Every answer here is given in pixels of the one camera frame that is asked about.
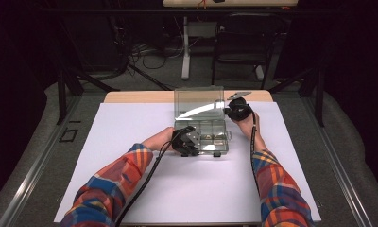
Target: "clear plastic box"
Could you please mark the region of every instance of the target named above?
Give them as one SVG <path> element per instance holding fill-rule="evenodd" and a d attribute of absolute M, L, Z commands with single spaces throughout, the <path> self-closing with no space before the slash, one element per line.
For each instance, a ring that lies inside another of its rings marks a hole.
<path fill-rule="evenodd" d="M 199 154 L 228 152 L 224 90 L 221 86 L 179 88 L 174 92 L 175 129 L 192 126 L 200 134 Z"/>

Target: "chair leg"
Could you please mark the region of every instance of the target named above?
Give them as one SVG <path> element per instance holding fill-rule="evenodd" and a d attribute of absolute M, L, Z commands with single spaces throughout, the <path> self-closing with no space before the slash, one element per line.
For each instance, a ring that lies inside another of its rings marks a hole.
<path fill-rule="evenodd" d="M 263 81 L 262 81 L 262 86 L 260 87 L 260 90 L 264 90 L 264 86 L 266 85 L 266 77 L 268 76 L 268 68 L 269 68 L 269 63 L 266 64 L 266 71 L 264 72 L 263 76 Z"/>
<path fill-rule="evenodd" d="M 215 58 L 213 58 L 213 60 L 212 60 L 212 70 L 213 70 L 213 72 L 212 72 L 212 85 L 214 85 L 214 83 L 215 83 Z"/>

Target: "black chair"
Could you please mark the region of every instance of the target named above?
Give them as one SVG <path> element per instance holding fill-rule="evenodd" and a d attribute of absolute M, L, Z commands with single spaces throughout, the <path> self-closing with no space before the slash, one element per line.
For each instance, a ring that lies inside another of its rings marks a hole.
<path fill-rule="evenodd" d="M 283 32 L 284 20 L 273 14 L 231 13 L 222 17 L 215 28 L 212 85 L 217 63 L 253 65 L 254 71 L 263 65 L 264 89 L 274 44 Z"/>

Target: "white stand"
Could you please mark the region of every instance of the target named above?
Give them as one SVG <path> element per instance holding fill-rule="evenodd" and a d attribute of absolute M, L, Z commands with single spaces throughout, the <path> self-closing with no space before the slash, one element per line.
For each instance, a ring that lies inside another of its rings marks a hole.
<path fill-rule="evenodd" d="M 182 79 L 189 79 L 189 67 L 190 67 L 190 50 L 189 50 L 189 36 L 188 36 L 188 18 L 183 17 L 183 64 L 182 64 Z"/>

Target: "person's left hand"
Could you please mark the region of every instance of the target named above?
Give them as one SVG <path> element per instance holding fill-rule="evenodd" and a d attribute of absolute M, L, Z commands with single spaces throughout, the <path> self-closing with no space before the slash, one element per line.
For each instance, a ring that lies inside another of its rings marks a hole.
<path fill-rule="evenodd" d="M 163 131 L 146 139 L 142 144 L 151 150 L 161 150 L 162 146 L 172 139 L 172 132 L 174 130 L 174 127 L 167 127 Z"/>

